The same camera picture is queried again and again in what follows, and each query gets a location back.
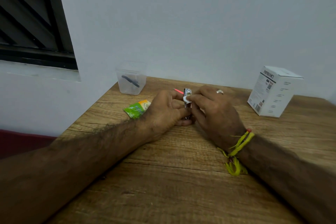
window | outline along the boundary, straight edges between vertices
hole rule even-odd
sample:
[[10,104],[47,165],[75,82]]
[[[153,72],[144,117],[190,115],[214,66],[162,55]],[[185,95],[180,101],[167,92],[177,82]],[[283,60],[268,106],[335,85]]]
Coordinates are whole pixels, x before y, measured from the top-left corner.
[[77,70],[61,0],[1,0],[0,60]]

window sill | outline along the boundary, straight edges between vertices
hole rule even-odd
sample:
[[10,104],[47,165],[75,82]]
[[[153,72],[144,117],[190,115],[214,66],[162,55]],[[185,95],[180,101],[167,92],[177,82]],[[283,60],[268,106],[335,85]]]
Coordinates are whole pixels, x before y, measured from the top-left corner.
[[0,73],[81,82],[78,70],[23,64],[4,60],[0,60]]

cardboard box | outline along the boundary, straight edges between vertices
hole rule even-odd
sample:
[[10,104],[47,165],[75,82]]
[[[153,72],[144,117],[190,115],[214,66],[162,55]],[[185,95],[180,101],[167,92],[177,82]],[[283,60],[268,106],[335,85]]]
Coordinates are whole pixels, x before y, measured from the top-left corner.
[[264,66],[247,102],[260,116],[280,117],[302,82],[287,69]]

person's left hand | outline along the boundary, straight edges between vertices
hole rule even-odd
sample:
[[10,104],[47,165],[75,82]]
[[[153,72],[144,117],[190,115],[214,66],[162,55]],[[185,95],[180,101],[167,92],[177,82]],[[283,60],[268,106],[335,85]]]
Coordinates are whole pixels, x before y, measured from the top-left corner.
[[174,99],[183,101],[183,95],[173,90],[162,90],[142,115],[146,125],[153,130],[154,137],[160,136],[174,125],[187,126],[192,123],[191,120],[184,120],[184,117],[191,114],[191,109]]

green packet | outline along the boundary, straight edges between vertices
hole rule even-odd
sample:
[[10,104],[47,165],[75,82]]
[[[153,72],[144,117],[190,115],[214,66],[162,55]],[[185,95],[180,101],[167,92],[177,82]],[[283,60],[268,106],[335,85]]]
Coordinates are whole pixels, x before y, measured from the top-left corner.
[[146,99],[135,104],[131,104],[129,107],[124,108],[124,111],[132,119],[139,118],[147,110],[151,103]]

